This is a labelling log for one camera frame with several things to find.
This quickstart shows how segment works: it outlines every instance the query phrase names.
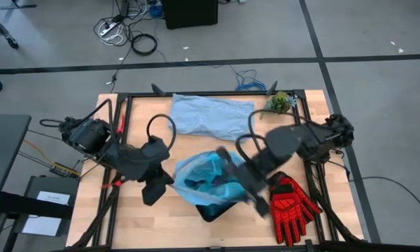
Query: wooden tabletop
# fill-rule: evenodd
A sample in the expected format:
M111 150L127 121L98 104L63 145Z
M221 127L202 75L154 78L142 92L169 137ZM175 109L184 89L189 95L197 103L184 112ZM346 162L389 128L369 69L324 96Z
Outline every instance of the wooden tabletop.
M311 119L318 123L324 123L324 119L329 116L329 111L323 91L306 90L305 92ZM98 104L107 98L113 101L113 108L115 108L116 94L101 94ZM219 98L255 102L255 109L261 109L268 99L266 96L258 95ZM136 147L146 143L147 122L155 114L169 114L171 102L171 97L134 98L129 125L127 125L129 127L127 143ZM299 110L303 111L300 103L298 106ZM102 120L107 120L107 117L106 106L96 114L96 118ZM260 120L257 114L255 133L265 135L275 127L294 123L292 116L266 115ZM166 144L172 137L165 118L156 119L151 125L150 132L163 138ZM225 146L229 151L236 152L235 146L230 141L207 136L178 135L170 150L170 158L162 163L163 169L172 175L177 161L204 151L215 150L218 146ZM248 155L256 153L256 148L251 140L243 143L242 147ZM332 154L331 161L342 164L342 158L335 154ZM93 166L93 162L86 162L83 173ZM294 155L279 170L286 172L307 190L303 162L297 155ZM325 170L332 209L354 235L362 238L361 226L345 171L330 163L325 165ZM103 175L104 169L97 167L80 182L67 245L76 242L95 217ZM193 205L183 200L170 187L167 187L166 193L153 206L144 205L141 198L143 187L144 183L128 182L120 189L113 237L114 249L277 245L270 217L261 218L252 205L238 203L214 222L207 223L202 220ZM329 239L326 216L322 213L321 217L326 236ZM101 232L101 244L106 238L107 222L108 217L105 217ZM303 237L300 243L303 244L305 239L311 239L314 244L318 243L314 222L307 225L307 236Z

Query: red work glove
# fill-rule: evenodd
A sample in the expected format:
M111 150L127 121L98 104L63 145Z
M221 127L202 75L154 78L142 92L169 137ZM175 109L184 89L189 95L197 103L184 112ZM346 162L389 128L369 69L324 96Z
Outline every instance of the red work glove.
M313 203L304 190L282 171L274 174L269 187L271 215L278 244L285 240L292 246L307 234L305 225L314 220L322 210Z

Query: black container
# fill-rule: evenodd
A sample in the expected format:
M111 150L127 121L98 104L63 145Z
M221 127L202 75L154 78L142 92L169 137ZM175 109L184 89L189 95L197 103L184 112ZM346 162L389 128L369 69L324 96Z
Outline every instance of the black container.
M209 206L197 205L196 208L201 214L204 221L212 222L216 220L217 217L221 216L221 214L224 214L227 210L229 210L230 207L233 207L235 204L236 202L227 202L222 205L217 205L217 204L210 204Z
M161 0L168 29L218 23L218 0Z

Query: potted plant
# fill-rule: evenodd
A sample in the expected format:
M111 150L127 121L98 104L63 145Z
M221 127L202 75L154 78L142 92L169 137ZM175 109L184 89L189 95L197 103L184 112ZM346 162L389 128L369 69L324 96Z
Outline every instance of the potted plant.
M278 92L266 102L264 109L272 109L277 113L287 112L291 107L295 107L297 101L294 97L289 96L285 92Z

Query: blue plastic bag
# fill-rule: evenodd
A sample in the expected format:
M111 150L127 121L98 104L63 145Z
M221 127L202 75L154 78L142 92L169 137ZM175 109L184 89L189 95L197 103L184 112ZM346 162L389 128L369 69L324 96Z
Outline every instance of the blue plastic bag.
M239 165L243 160L229 153ZM177 162L173 188L185 201L208 206L241 200L244 189L232 175L223 176L224 161L215 151L208 151Z

